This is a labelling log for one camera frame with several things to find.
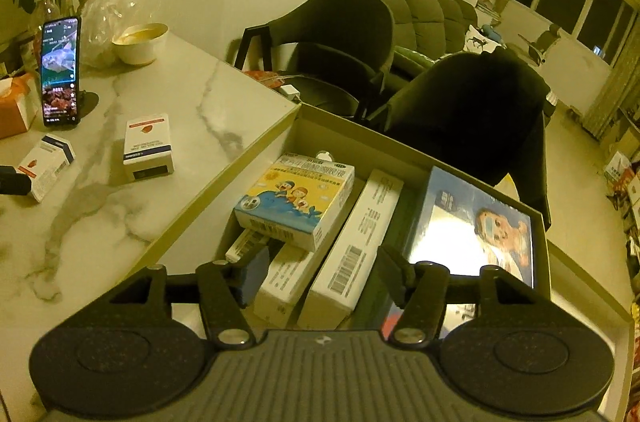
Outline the white blue small carton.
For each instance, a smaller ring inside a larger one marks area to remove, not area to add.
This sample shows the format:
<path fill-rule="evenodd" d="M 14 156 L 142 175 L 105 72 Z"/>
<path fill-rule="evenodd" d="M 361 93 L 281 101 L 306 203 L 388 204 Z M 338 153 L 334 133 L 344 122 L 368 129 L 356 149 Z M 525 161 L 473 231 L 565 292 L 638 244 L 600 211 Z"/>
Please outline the white blue small carton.
<path fill-rule="evenodd" d="M 44 135 L 17 166 L 32 182 L 29 194 L 40 203 L 76 158 L 72 143 L 61 136 Z"/>

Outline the white strawberry medicine box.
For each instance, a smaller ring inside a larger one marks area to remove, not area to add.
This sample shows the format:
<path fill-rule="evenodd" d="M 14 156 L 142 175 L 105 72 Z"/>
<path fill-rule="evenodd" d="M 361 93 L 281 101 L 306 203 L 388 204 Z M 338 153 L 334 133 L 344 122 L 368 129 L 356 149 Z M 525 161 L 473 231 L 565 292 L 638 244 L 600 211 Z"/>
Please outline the white strawberry medicine box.
<path fill-rule="evenodd" d="M 122 164 L 130 182 L 174 172 L 167 113 L 127 122 Z"/>

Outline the large blue white box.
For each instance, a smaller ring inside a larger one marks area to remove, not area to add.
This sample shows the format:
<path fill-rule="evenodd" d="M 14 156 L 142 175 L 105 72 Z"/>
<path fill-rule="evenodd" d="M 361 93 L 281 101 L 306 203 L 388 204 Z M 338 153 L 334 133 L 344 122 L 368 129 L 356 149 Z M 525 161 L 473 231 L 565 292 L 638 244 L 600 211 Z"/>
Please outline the large blue white box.
<path fill-rule="evenodd" d="M 465 179 L 434 168 L 426 186 L 400 215 L 400 232 L 378 249 L 378 272 L 392 301 L 406 297 L 412 266 L 432 262 L 452 275 L 477 276 L 497 265 L 535 286 L 532 221 Z"/>

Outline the narrow barcode medicine box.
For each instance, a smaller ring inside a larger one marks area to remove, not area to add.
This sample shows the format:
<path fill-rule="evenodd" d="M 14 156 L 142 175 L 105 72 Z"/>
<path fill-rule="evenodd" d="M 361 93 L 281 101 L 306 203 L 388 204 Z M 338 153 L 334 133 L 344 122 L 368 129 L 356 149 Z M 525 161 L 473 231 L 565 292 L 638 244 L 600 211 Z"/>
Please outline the narrow barcode medicine box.
<path fill-rule="evenodd" d="M 224 256 L 230 263 L 238 263 L 245 255 L 259 247 L 265 246 L 270 238 L 259 231 L 244 229 L 242 234 L 232 243 Z"/>

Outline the long white barcode box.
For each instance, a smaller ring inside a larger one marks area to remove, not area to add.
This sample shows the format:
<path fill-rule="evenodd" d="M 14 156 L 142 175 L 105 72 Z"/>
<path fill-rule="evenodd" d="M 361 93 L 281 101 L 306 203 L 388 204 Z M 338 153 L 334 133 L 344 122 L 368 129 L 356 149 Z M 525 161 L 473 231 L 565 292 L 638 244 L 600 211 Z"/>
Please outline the long white barcode box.
<path fill-rule="evenodd" d="M 334 330 L 356 309 L 404 182 L 371 172 L 306 296 L 297 326 Z"/>

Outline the cartoon children medicine box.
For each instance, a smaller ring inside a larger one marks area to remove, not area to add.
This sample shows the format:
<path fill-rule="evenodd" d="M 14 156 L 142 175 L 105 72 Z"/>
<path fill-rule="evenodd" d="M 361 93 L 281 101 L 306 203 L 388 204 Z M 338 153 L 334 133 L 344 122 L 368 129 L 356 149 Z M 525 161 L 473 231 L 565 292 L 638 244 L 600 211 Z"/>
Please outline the cartoon children medicine box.
<path fill-rule="evenodd" d="M 244 228 L 314 252 L 336 224 L 354 182 L 352 165 L 284 153 L 233 212 Z"/>

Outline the white blue text medicine box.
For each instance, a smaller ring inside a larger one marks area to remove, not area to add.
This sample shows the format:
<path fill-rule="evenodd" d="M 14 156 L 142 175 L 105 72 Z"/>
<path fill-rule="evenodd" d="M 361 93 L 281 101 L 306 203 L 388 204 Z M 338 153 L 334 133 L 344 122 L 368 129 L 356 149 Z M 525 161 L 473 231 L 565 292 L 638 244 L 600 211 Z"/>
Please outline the white blue text medicine box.
<path fill-rule="evenodd" d="M 269 265 L 254 301 L 254 314 L 274 327 L 285 328 L 317 269 L 318 256 L 284 245 Z"/>

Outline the white cardboard sorting box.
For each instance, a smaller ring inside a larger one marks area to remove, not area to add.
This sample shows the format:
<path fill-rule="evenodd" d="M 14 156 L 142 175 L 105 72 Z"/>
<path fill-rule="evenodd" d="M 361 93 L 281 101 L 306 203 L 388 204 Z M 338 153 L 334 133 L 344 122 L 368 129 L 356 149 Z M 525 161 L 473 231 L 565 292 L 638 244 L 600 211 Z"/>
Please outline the white cardboard sorting box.
<path fill-rule="evenodd" d="M 390 330 L 411 267 L 504 269 L 550 292 L 533 209 L 449 165 L 302 106 L 260 135 L 153 243 L 172 275 L 218 261 L 264 329 Z"/>

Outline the white box lid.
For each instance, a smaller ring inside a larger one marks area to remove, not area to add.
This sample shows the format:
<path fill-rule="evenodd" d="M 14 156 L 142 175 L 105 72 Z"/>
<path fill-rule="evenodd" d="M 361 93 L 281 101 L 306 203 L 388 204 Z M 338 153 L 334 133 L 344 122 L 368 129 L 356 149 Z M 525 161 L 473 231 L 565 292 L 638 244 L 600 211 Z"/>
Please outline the white box lid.
<path fill-rule="evenodd" d="M 628 309 L 582 266 L 547 242 L 551 298 L 597 332 L 614 357 L 613 379 L 599 412 L 610 421 L 625 420 L 634 363 L 634 322 Z"/>

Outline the orange tissue box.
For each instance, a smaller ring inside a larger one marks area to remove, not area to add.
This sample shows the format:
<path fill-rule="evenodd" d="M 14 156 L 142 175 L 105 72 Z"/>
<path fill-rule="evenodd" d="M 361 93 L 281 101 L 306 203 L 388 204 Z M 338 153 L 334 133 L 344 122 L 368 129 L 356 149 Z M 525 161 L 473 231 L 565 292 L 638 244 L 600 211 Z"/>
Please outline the orange tissue box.
<path fill-rule="evenodd" d="M 27 132 L 40 110 L 37 76 L 26 72 L 1 80 L 0 138 Z"/>

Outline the plastic drink bottle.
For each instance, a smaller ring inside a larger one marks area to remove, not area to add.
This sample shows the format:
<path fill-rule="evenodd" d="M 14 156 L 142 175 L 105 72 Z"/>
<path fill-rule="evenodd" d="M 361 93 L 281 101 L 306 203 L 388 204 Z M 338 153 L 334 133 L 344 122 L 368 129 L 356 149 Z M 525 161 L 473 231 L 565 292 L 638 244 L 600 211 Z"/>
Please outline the plastic drink bottle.
<path fill-rule="evenodd" d="M 45 23 L 61 17 L 60 9 L 55 0 L 34 0 L 35 8 L 30 19 L 30 32 L 34 37 L 34 52 L 40 54 L 42 31 Z"/>

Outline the white bowl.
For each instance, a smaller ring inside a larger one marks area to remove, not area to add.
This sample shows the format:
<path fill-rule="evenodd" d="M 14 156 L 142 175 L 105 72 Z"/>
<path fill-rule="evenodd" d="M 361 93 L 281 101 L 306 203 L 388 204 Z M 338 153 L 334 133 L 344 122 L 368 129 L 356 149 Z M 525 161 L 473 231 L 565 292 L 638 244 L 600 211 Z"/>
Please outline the white bowl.
<path fill-rule="evenodd" d="M 168 32 L 169 27 L 162 23 L 128 27 L 112 39 L 114 53 L 126 65 L 149 65 L 162 54 Z"/>

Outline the olive window curtain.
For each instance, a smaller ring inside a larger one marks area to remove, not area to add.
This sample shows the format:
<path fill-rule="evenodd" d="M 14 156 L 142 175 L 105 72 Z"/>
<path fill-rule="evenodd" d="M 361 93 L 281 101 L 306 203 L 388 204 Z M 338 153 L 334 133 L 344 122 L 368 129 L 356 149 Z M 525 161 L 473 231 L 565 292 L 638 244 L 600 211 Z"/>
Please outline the olive window curtain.
<path fill-rule="evenodd" d="M 592 137 L 600 139 L 613 119 L 614 112 L 638 82 L 639 24 L 635 23 L 604 86 L 582 119 L 582 127 Z"/>

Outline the green quilted sofa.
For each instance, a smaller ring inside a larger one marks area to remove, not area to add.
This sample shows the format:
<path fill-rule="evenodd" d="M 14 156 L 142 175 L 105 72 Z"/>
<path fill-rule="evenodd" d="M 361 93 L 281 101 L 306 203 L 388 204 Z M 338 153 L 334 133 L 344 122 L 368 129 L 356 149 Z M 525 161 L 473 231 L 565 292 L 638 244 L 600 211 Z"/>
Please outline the green quilted sofa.
<path fill-rule="evenodd" d="M 394 16 L 395 49 L 392 72 L 410 81 L 423 68 L 400 48 L 429 60 L 462 51 L 466 33 L 477 26 L 474 6 L 465 0 L 382 0 Z"/>

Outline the window with dark panes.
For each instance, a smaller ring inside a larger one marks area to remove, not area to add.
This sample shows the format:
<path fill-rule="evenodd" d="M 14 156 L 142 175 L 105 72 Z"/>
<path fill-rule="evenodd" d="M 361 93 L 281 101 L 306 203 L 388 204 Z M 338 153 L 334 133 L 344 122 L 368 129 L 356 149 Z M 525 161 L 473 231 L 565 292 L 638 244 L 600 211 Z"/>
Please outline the window with dark panes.
<path fill-rule="evenodd" d="M 625 0 L 515 0 L 614 62 L 636 11 Z"/>

